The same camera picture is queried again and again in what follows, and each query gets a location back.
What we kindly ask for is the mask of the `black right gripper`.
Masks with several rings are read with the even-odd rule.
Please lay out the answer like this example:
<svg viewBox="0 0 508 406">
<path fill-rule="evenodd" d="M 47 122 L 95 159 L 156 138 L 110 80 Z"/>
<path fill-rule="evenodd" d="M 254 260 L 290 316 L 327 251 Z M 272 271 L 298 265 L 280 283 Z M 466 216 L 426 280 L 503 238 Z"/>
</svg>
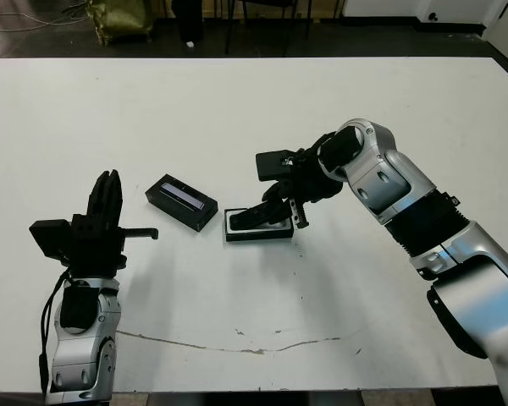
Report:
<svg viewBox="0 0 508 406">
<path fill-rule="evenodd" d="M 309 222 L 304 204 L 337 195 L 343 184 L 327 177 L 316 157 L 289 157 L 284 163 L 290 172 L 262 195 L 262 201 L 268 204 L 267 222 L 283 222 L 292 216 L 297 228 L 305 228 Z"/>
</svg>

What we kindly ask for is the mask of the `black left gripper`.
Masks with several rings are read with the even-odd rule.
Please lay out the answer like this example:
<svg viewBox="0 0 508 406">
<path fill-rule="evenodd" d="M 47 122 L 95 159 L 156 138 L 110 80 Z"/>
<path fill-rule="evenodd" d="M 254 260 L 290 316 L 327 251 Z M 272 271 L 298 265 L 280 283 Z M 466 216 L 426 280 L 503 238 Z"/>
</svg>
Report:
<svg viewBox="0 0 508 406">
<path fill-rule="evenodd" d="M 109 186 L 109 220 L 103 215 Z M 116 273 L 126 267 L 122 254 L 128 238 L 158 239 L 156 228 L 122 228 L 119 218 L 123 196 L 119 173 L 104 171 L 90 193 L 86 215 L 74 214 L 70 223 L 65 265 L 71 273 Z"/>
</svg>

